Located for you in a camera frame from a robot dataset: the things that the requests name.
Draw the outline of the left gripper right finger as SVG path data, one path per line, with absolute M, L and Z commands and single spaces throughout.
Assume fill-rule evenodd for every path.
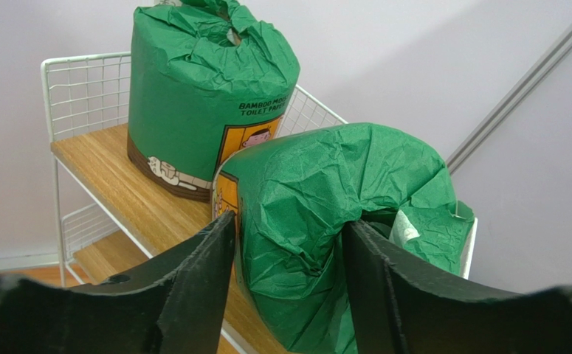
M 342 230 L 360 353 L 572 353 L 572 285 L 531 294 L 446 272 L 364 221 Z

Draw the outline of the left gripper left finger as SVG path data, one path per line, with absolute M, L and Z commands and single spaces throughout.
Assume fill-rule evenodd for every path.
M 235 216 L 97 285 L 0 274 L 0 353 L 215 353 Z

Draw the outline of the green toilet paper roll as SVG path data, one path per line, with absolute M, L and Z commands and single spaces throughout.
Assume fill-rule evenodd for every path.
M 134 11 L 127 154 L 170 194 L 207 202 L 219 165 L 272 139 L 299 61 L 237 1 Z
M 356 353 L 341 232 L 368 221 L 449 273 L 475 216 L 434 148 L 395 128 L 351 123 L 248 147 L 222 164 L 216 215 L 233 211 L 238 284 L 291 353 Z

